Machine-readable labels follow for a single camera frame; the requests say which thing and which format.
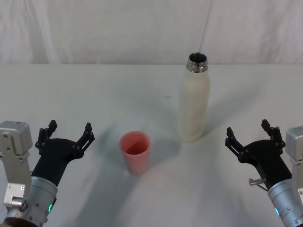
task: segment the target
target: bottle opening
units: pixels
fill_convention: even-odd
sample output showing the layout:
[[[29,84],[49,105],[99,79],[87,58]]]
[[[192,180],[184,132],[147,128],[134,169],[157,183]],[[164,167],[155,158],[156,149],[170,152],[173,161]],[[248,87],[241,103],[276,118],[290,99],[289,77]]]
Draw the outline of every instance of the bottle opening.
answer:
[[[191,72],[204,72],[208,69],[207,56],[203,53],[192,53],[187,60],[186,68]]]
[[[205,61],[207,61],[207,57],[206,55],[202,54],[202,53],[192,53],[190,56],[189,56],[189,59],[194,62],[194,63],[203,63]]]

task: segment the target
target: white curtain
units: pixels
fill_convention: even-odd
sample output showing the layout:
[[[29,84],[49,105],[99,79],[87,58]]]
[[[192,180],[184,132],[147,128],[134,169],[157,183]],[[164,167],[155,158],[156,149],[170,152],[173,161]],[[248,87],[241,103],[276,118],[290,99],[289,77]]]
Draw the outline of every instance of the white curtain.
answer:
[[[303,63],[302,0],[0,0],[0,63]]]

